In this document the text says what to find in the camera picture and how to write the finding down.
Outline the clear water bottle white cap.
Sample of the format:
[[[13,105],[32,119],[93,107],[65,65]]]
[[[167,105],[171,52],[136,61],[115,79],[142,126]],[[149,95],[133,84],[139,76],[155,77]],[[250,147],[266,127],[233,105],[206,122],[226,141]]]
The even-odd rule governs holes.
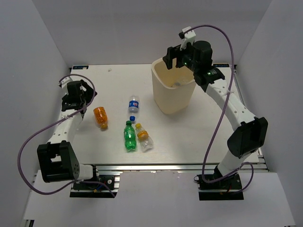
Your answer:
[[[180,87],[180,86],[184,86],[189,84],[193,79],[191,77],[178,77],[173,84],[171,85],[171,87]]]

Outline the orange plastic bottle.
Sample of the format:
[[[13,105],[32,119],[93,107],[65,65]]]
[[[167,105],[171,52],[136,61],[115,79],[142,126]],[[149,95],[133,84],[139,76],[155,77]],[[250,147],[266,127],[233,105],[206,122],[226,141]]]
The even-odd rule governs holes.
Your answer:
[[[102,129],[108,128],[108,118],[104,107],[97,107],[93,110],[97,125]]]

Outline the clear yellow cap bottle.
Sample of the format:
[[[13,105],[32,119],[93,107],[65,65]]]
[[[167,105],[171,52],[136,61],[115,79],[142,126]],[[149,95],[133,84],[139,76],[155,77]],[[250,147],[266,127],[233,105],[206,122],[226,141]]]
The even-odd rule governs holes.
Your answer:
[[[137,123],[135,125],[135,131],[143,151],[148,151],[152,149],[153,140],[151,139],[148,132],[142,127],[140,123]]]

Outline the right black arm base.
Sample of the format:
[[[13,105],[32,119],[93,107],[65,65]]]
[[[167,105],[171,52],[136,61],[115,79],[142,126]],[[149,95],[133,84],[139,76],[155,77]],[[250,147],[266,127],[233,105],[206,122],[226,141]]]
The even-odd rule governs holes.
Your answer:
[[[206,183],[202,175],[196,175],[194,182],[198,184],[200,201],[241,201],[244,200],[239,174],[215,183]]]

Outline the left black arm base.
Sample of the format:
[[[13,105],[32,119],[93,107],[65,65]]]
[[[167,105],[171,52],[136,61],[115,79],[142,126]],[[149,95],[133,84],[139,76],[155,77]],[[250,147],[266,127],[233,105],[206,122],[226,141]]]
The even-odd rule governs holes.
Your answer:
[[[70,190],[71,198],[114,198],[119,188],[120,173],[93,166],[93,177],[84,181],[94,183],[74,183]]]

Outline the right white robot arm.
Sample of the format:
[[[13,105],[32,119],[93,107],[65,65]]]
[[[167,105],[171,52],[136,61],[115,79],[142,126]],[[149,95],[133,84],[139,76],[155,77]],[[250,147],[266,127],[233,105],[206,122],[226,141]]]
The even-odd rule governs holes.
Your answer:
[[[258,118],[249,111],[240,99],[231,91],[231,82],[227,82],[219,68],[212,65],[211,45],[206,41],[187,43],[169,47],[162,58],[168,70],[187,67],[193,72],[195,82],[221,108],[232,126],[233,133],[227,140],[228,152],[216,166],[210,181],[218,188],[226,188],[231,176],[244,164],[244,161],[265,142],[268,122],[265,117]]]

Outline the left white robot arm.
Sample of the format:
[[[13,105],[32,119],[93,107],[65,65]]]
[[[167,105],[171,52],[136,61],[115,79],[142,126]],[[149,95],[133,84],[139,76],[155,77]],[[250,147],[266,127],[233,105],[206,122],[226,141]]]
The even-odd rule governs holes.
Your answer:
[[[86,112],[82,108],[92,100],[93,88],[84,80],[67,82],[62,88],[65,95],[60,123],[48,142],[37,148],[42,178],[46,183],[83,180],[85,185],[94,189],[100,183],[95,167],[80,164],[71,145]]]

